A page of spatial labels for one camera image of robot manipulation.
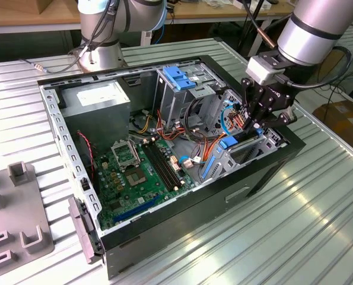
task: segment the yellow wire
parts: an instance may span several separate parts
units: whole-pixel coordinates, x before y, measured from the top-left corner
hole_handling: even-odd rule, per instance
[[[150,116],[147,116],[146,125],[143,127],[143,129],[141,129],[137,133],[143,134],[145,131],[147,131],[149,121],[150,121]]]

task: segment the cardboard box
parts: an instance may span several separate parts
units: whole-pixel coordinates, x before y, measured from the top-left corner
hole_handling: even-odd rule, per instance
[[[52,0],[0,0],[0,7],[32,14],[40,14]]]
[[[325,110],[326,104],[318,107],[313,115],[323,122]],[[353,102],[341,101],[329,104],[323,123],[353,147]]]

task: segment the blue plastic clip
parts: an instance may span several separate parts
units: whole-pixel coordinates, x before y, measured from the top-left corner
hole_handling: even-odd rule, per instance
[[[235,144],[238,144],[238,141],[233,137],[226,137],[220,141],[220,146],[225,150]]]
[[[196,83],[189,80],[186,73],[181,71],[177,66],[164,67],[163,73],[173,84],[175,84],[178,90],[186,90],[196,87]]]

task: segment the ram slot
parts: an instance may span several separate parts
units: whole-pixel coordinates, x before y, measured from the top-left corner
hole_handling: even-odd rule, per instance
[[[175,186],[181,187],[182,184],[156,145],[146,145],[142,149],[169,191],[173,191]]]

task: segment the blue pcie slot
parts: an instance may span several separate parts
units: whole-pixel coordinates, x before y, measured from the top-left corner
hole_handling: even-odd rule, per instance
[[[142,205],[139,205],[138,207],[134,208],[134,209],[131,209],[121,215],[118,215],[117,217],[115,217],[113,219],[113,221],[116,223],[118,221],[122,221],[122,220],[126,220],[127,218],[131,217],[131,216],[134,216],[142,211],[145,211],[147,209],[149,209],[150,207],[152,207],[153,205],[155,205],[155,202],[156,200],[159,199],[160,196],[156,196],[155,198],[153,198],[152,200],[142,204]]]

